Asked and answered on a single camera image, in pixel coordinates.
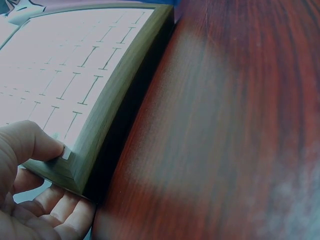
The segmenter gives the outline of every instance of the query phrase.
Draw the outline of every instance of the hand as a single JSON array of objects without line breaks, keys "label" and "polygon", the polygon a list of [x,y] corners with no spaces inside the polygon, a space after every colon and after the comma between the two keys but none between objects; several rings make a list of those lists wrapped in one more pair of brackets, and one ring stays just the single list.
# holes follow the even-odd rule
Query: hand
[{"label": "hand", "polygon": [[28,159],[48,161],[63,153],[63,144],[38,125],[22,121],[0,127],[0,236],[8,240],[83,239],[95,208],[89,201],[55,185],[33,201],[15,203],[13,195],[41,186],[43,179],[18,165]]}]

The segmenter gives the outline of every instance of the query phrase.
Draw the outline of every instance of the wood grain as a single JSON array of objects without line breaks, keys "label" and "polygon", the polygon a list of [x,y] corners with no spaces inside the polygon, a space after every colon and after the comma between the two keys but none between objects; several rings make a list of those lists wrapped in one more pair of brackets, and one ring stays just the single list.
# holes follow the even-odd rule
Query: wood grain
[{"label": "wood grain", "polygon": [[92,239],[318,239],[320,2],[184,3]]}]

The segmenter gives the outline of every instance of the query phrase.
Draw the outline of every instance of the reddish-brown wood surface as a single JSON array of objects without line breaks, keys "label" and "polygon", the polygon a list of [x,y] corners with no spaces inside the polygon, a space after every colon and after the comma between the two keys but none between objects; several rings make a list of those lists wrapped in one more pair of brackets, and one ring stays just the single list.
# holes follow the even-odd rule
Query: reddish-brown wood surface
[{"label": "reddish-brown wood surface", "polygon": [[320,1],[187,4],[93,239],[320,238]]}]

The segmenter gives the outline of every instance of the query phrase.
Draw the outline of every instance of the wooden frame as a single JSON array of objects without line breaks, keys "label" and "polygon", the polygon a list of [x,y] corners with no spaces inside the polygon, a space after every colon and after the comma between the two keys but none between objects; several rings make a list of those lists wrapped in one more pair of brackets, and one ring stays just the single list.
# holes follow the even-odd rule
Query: wooden frame
[{"label": "wooden frame", "polygon": [[146,55],[150,54],[152,49],[155,50],[157,48],[155,46],[156,42],[164,42],[169,37],[174,26],[173,6],[162,4],[99,4],[41,13],[35,17],[59,12],[97,8],[152,8],[154,12],[113,71],[87,118],[68,160],[57,158],[44,163],[29,159],[23,164],[25,168],[50,182],[89,199],[93,197],[90,194],[86,194],[87,189],[91,188],[88,186],[88,181],[92,178],[92,175],[97,174],[97,171],[93,173],[94,169],[100,168],[99,164],[101,163],[98,164],[97,159],[101,149],[104,148],[105,151],[108,151],[108,149],[105,149],[108,146],[104,146],[104,142],[127,91],[133,80],[137,78],[137,72],[146,70],[146,68],[141,69],[142,65],[146,65],[143,64],[146,61]]}]

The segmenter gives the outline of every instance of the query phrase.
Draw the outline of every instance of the palm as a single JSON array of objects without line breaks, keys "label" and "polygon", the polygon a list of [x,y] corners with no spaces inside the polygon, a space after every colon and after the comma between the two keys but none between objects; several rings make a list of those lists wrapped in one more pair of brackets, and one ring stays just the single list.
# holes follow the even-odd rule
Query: palm
[{"label": "palm", "polygon": [[18,165],[33,158],[48,161],[62,154],[63,144],[35,123],[0,127],[0,236],[10,240],[83,239],[95,209],[89,201],[55,185],[32,201],[15,203],[13,195],[41,186],[40,177]]},{"label": "palm", "polygon": [[8,193],[1,206],[0,228],[7,234],[4,239],[83,239],[92,212],[88,201],[53,185],[33,201],[19,204]]}]

